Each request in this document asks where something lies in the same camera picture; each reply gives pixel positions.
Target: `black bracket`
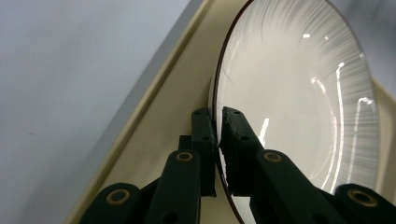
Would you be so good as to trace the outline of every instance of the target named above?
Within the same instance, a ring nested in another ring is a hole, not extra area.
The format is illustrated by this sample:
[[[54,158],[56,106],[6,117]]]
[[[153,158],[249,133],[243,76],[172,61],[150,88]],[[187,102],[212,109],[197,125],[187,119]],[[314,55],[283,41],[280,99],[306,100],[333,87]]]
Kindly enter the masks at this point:
[[[142,189],[103,189],[80,223],[199,223],[201,196],[216,196],[218,142],[207,108],[191,114],[161,177]],[[223,108],[221,152],[228,191],[249,196],[257,223],[396,223],[396,208],[371,189],[348,184],[332,196],[315,188],[285,154],[264,149],[241,111]]]

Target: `beige surface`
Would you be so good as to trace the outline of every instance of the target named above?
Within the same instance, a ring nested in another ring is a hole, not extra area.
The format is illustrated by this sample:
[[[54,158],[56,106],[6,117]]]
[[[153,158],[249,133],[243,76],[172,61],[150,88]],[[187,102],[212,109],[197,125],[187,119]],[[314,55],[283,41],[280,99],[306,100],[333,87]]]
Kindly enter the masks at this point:
[[[228,29],[244,0],[208,1],[199,12],[187,45],[175,53],[158,75],[150,91],[136,109],[119,142],[114,146],[97,177],[81,197],[68,222],[79,220],[92,197],[108,185],[131,183],[139,188],[161,175],[165,160],[177,149],[178,137],[191,133],[191,112],[207,106],[210,78]],[[396,104],[377,86],[381,122],[381,166],[377,191],[395,203]],[[218,198],[203,198],[201,223],[237,223],[217,179]]]

